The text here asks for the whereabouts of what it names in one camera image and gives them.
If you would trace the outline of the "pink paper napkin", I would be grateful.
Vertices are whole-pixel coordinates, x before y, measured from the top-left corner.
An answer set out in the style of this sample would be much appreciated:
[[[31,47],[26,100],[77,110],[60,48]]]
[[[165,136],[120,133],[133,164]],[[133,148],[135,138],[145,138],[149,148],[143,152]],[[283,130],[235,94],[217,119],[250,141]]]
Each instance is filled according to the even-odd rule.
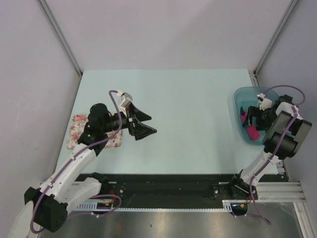
[[[240,114],[240,118],[241,118],[242,122],[246,122],[247,121],[247,113],[244,112],[243,114]],[[252,141],[256,141],[256,140],[260,139],[260,134],[258,133],[254,124],[252,124],[251,126],[249,126],[249,125],[245,126],[244,128],[245,128],[249,138]]]

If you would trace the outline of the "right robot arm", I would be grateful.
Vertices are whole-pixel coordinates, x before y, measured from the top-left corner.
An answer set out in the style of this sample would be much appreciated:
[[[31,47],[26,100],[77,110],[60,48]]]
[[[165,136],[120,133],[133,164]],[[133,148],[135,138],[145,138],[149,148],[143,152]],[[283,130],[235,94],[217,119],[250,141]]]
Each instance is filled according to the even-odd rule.
[[[264,131],[263,151],[229,183],[229,195],[234,199],[246,199],[253,191],[266,170],[286,158],[292,158],[303,144],[312,128],[312,123],[299,114],[299,107],[288,95],[278,97],[275,102],[258,95],[259,105],[240,109],[242,127],[251,139],[259,138]]]

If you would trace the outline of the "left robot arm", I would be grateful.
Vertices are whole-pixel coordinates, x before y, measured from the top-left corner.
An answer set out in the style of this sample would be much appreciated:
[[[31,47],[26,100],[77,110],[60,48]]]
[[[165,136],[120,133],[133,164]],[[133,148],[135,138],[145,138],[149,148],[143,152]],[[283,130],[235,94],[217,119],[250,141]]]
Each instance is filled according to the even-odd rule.
[[[94,104],[68,160],[39,188],[30,187],[24,193],[24,201],[34,204],[32,223],[52,233],[56,232],[79,204],[93,196],[106,197],[109,194],[108,180],[98,173],[92,173],[75,187],[72,184],[104,149],[109,141],[109,132],[128,129],[135,140],[141,140],[157,132],[144,124],[149,120],[151,116],[131,102],[123,111],[114,114],[108,111],[105,104]]]

